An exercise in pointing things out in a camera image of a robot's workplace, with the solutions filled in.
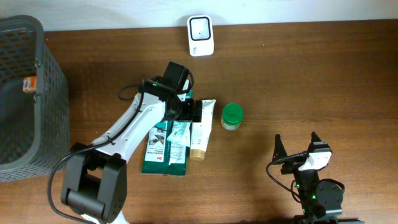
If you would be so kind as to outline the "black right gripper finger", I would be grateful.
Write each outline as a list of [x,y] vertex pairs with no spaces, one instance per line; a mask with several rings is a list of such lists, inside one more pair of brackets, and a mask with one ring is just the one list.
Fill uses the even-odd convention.
[[287,157],[287,152],[281,140],[280,134],[275,135],[274,152],[272,162],[283,162]]
[[311,141],[308,145],[308,152],[315,152],[322,147],[322,140],[318,137],[315,131],[311,133]]

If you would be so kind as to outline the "white tube tan cap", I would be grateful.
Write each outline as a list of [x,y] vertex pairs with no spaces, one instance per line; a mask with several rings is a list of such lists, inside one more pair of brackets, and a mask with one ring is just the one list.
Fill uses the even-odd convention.
[[202,100],[201,102],[201,121],[192,123],[189,158],[194,161],[203,161],[205,159],[216,100]]

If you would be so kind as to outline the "teal small sachet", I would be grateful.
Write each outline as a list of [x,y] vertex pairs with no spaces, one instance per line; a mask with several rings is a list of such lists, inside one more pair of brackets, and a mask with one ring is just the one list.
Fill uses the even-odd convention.
[[187,121],[174,121],[172,123],[172,130],[167,140],[182,146],[190,147],[191,145],[191,134],[190,134],[191,122]]

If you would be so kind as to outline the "green lid jar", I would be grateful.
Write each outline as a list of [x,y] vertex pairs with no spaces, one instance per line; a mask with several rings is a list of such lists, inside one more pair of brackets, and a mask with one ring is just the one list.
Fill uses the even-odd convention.
[[227,104],[221,115],[221,125],[228,131],[237,130],[244,118],[244,110],[237,103]]

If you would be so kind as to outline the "green 3M package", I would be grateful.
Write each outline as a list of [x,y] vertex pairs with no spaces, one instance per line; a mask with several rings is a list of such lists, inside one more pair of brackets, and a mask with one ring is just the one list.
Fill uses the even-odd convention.
[[167,138],[174,132],[174,125],[182,122],[163,121],[150,131],[142,163],[142,174],[185,176],[188,147]]

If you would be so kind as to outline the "orange tissue pack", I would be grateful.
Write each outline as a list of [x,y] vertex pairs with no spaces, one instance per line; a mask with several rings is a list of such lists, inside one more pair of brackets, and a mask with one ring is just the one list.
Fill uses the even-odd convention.
[[25,77],[22,83],[22,91],[24,93],[35,93],[37,91],[37,77]]

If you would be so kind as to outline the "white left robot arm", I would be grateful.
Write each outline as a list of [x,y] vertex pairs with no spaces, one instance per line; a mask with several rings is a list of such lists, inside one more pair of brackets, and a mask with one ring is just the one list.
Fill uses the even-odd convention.
[[61,202],[81,223],[125,221],[127,164],[148,132],[162,121],[198,121],[199,101],[182,101],[193,80],[144,80],[127,111],[90,145],[76,144],[65,164]]

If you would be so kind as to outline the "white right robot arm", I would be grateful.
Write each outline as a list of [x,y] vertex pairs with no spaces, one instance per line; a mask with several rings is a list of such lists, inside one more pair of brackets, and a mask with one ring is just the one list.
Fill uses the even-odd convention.
[[315,132],[311,134],[306,151],[290,156],[286,153],[280,134],[275,135],[272,161],[266,170],[270,166],[281,165],[282,175],[294,176],[290,187],[286,187],[267,173],[301,204],[303,214],[294,216],[294,223],[338,223],[337,216],[343,212],[341,204],[345,186],[337,180],[320,179],[318,176],[318,172],[329,164],[331,155],[328,143],[322,141]]

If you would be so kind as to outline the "white barcode scanner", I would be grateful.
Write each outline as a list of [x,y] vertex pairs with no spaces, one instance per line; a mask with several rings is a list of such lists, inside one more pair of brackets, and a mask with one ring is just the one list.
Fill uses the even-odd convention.
[[197,15],[187,19],[189,52],[192,57],[209,56],[214,53],[213,23],[210,16]]

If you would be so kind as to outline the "grey plastic mesh basket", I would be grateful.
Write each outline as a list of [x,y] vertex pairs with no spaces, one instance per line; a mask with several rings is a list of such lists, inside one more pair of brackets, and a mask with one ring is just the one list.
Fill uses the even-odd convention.
[[[24,93],[25,77],[37,91]],[[1,19],[1,182],[48,175],[70,149],[68,82],[32,16]]]

